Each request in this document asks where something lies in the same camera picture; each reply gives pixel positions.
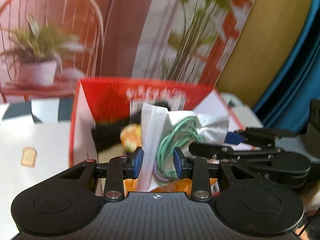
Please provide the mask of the bag with green cable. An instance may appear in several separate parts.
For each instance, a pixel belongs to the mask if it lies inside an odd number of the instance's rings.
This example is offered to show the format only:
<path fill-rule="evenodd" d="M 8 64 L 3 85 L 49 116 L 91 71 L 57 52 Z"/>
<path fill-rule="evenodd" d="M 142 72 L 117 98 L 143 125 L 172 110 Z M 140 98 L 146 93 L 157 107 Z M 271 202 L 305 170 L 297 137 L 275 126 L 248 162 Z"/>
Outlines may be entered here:
<path fill-rule="evenodd" d="M 193 142 L 223 144 L 230 116 L 194 111 L 169 111 L 148 103 L 142 105 L 141 129 L 144 158 L 136 191 L 149 192 L 177 180 L 174 148 L 186 151 Z"/>

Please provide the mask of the teal curtain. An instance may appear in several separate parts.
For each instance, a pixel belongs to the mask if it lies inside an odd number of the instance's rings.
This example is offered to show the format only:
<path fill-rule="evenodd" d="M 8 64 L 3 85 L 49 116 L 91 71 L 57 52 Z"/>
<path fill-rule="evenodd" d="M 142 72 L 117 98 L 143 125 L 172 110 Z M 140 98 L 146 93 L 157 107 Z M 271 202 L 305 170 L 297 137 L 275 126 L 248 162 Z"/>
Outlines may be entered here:
<path fill-rule="evenodd" d="M 312 99 L 319 99 L 319 0 L 312 0 L 285 63 L 253 107 L 265 127 L 300 132 Z"/>

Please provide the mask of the orange floral cloth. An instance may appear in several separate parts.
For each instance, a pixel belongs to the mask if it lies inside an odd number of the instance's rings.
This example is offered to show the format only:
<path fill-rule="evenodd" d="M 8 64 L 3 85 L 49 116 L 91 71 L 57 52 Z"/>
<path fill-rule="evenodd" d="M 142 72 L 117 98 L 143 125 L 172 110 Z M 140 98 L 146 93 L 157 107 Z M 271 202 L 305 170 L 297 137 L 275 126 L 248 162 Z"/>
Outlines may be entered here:
<path fill-rule="evenodd" d="M 142 146 L 142 129 L 138 124 L 126 126 L 120 133 L 121 144 L 129 153 L 133 153 L 138 146 Z M 202 139 L 196 129 L 195 120 L 187 118 L 178 122 L 172 128 L 172 132 L 161 140 L 156 155 L 156 179 L 158 187 L 153 192 L 185 192 L 191 191 L 191 180 L 178 180 L 175 171 L 165 167 L 169 164 L 175 147 L 184 148 L 190 142 L 201 142 Z"/>

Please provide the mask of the patterned white tablecloth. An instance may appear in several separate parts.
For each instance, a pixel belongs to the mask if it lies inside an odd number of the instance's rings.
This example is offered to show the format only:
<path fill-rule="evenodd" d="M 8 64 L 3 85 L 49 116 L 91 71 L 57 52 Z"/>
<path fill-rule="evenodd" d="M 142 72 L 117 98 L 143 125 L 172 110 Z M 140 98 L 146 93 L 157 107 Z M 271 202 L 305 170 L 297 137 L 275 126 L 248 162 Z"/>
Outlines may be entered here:
<path fill-rule="evenodd" d="M 13 199 L 68 168 L 72 105 L 73 98 L 1 104 L 1 239 L 18 234 Z"/>

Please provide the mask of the red strawberry cardboard box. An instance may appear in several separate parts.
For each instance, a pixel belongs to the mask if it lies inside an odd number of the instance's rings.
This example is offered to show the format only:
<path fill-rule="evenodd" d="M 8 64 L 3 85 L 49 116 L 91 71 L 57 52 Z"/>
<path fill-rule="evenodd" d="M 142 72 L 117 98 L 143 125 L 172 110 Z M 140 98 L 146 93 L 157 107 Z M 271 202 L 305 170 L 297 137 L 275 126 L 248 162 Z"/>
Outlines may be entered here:
<path fill-rule="evenodd" d="M 169 111 L 228 114 L 228 132 L 243 129 L 220 94 L 209 86 L 122 77 L 83 79 L 76 88 L 71 119 L 70 164 L 97 159 L 99 151 L 122 145 L 121 131 L 132 124 L 141 126 L 144 103 Z M 124 181 L 126 192 L 136 191 L 136 185 L 137 179 Z"/>

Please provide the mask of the printed room backdrop poster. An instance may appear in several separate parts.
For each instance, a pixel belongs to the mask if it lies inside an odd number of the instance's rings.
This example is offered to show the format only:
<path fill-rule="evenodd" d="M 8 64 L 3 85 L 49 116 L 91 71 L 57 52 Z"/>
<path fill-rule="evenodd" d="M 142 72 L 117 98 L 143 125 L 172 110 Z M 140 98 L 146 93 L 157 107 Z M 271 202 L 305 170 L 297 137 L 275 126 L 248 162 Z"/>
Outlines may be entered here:
<path fill-rule="evenodd" d="M 1 0 L 1 51 L 32 16 L 83 45 L 64 59 L 23 65 L 1 57 L 1 102 L 74 94 L 83 77 L 215 85 L 254 0 Z"/>

